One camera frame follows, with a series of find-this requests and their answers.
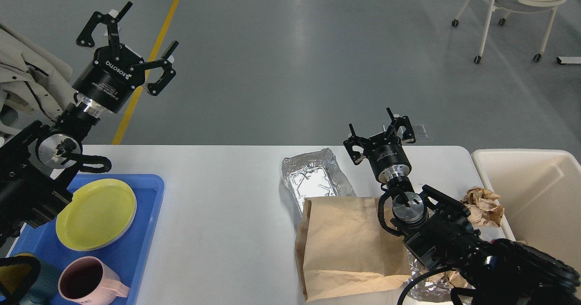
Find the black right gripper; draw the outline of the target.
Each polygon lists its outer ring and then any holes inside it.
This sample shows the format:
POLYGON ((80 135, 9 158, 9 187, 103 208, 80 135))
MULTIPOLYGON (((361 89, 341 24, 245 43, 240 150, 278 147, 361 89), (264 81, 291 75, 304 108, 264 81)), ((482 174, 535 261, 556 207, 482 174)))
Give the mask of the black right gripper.
POLYGON ((353 124, 349 123, 350 135, 343 142, 352 163, 358 166, 367 158, 376 181, 380 183, 409 175, 412 166, 402 144, 416 142, 409 117, 394 115, 390 107, 386 111, 391 123, 384 133, 364 138, 358 136, 353 124))

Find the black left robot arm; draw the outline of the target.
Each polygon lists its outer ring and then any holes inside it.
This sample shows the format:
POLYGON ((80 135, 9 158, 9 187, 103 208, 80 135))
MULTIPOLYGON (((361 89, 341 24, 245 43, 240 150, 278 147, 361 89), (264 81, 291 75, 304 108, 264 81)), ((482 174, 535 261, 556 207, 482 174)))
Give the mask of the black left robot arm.
POLYGON ((95 46, 96 26, 107 28, 108 44, 95 49, 93 60, 75 81, 74 102, 53 125, 33 121, 1 147, 1 243, 19 237, 23 224, 31 228, 53 221, 71 203, 68 186, 79 172, 104 173, 111 162, 86 155, 83 140, 104 111, 118 113, 135 89, 145 85, 158 96, 176 76, 174 41, 160 59, 145 61, 120 42, 118 24, 132 3, 119 12, 94 12, 76 39, 81 47, 95 46))

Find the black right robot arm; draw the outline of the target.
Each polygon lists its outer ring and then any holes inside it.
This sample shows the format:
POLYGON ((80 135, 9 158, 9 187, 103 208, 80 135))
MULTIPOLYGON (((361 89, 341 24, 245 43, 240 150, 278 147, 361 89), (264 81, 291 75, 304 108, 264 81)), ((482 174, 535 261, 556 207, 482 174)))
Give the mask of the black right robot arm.
POLYGON ((377 217, 380 226, 403 237, 407 250, 427 268, 413 279, 398 298, 402 305, 411 289, 429 277, 454 270, 469 288, 452 288, 452 303, 462 296, 473 305, 578 305, 580 274, 547 253, 517 241, 498 238, 485 241, 468 218, 464 204, 429 185, 415 193, 408 178, 412 166, 403 143, 415 143, 407 116, 390 109, 390 125, 369 138, 350 127, 343 142, 352 162, 369 160, 383 190, 377 217))

